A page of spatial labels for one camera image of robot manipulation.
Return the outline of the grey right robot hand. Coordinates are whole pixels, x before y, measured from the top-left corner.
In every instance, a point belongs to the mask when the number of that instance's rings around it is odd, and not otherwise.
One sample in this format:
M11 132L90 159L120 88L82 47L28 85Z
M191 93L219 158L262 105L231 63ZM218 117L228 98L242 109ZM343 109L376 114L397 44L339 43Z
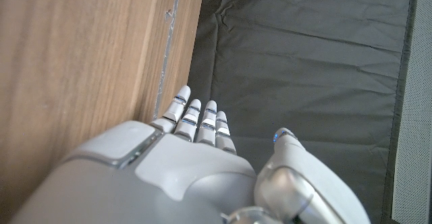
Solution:
M349 186L288 129L260 171L227 117L181 87L150 123L123 122L71 152L13 223L368 223Z

